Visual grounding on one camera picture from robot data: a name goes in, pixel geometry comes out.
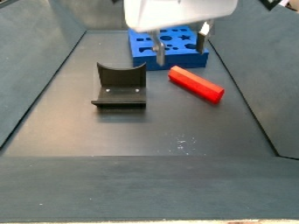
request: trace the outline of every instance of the black plastic part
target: black plastic part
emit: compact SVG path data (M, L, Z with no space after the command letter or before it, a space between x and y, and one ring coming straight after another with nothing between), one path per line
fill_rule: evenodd
M197 53L204 53L204 42L205 42L205 35L197 32L197 38L196 38L196 51Z
M115 69L97 63L99 97L91 103L105 108L145 107L145 64Z
M259 0L263 5L268 8L268 10L271 11L276 5L281 2L281 0L275 0L275 1L271 1L271 0Z

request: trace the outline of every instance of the bin floor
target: bin floor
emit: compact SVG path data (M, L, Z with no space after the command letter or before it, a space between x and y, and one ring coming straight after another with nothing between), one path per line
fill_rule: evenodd
M5 157L272 157L263 131L211 46L205 68L188 69L225 88L219 105L147 72L145 109L97 109L96 63L129 68L125 31L89 31L1 150Z

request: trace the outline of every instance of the white robot part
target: white robot part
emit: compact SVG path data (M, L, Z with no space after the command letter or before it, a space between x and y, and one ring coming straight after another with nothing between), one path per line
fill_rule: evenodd
M125 0L125 22L136 32L228 16L239 0Z

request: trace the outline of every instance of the blue block holder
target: blue block holder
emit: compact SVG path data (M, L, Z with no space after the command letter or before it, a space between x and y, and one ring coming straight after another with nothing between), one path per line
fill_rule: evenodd
M156 63L152 51L153 41L147 33L137 33L128 29L133 67L145 63L147 71L181 68L205 67L209 56L208 49L200 54L195 50L196 36L187 25L175 26L160 30L159 39L164 43L164 65Z

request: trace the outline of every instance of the red foam block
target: red foam block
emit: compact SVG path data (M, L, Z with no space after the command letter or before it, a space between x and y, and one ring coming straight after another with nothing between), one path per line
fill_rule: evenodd
M168 73L169 80L188 88L212 103L219 103L224 95L224 88L204 80L196 74L188 72L177 66L171 68Z

